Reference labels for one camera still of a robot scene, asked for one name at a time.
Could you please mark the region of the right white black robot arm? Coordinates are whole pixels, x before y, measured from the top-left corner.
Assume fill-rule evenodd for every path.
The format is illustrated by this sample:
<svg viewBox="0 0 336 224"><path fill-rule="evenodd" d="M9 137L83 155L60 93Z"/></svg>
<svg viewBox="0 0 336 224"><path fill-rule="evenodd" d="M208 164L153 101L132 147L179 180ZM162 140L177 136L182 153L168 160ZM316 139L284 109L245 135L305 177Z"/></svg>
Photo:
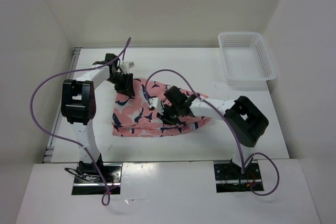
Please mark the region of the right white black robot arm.
<svg viewBox="0 0 336 224"><path fill-rule="evenodd" d="M249 98L209 99L198 94L183 94L175 86L169 88L164 96L169 104L157 105L158 117L164 124L176 125L183 116L224 121L237 144L230 172L235 178L243 178L248 173L255 145L269 125L268 119Z"/></svg>

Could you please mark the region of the pink shark print shorts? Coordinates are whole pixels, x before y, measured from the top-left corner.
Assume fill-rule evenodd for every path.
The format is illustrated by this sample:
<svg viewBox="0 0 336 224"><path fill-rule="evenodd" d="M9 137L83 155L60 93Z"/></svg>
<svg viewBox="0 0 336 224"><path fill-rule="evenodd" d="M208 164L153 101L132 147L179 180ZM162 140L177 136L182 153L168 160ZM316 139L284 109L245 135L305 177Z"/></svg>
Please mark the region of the pink shark print shorts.
<svg viewBox="0 0 336 224"><path fill-rule="evenodd" d="M112 135L119 137L166 137L187 134L204 127L210 122L209 117L180 116L177 125L163 124L157 117L157 111L151 110L144 96L147 88L149 98L157 97L164 105L169 101L164 92L171 86L157 81L150 81L145 85L146 79L134 79L135 96L130 98L117 94L112 114Z"/></svg>

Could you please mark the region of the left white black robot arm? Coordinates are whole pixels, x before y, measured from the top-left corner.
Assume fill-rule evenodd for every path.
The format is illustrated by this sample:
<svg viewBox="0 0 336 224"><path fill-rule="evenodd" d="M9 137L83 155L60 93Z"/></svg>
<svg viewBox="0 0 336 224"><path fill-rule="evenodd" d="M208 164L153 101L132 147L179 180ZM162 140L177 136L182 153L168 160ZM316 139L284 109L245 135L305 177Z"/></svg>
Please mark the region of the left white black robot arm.
<svg viewBox="0 0 336 224"><path fill-rule="evenodd" d="M69 173L76 177L98 182L104 178L105 169L93 131L93 118L96 114L95 88L104 81L114 84L117 94L134 98L133 62L120 60L115 54L106 54L104 61L96 61L76 79L66 79L62 85L61 113L70 123L79 146L78 167Z"/></svg>

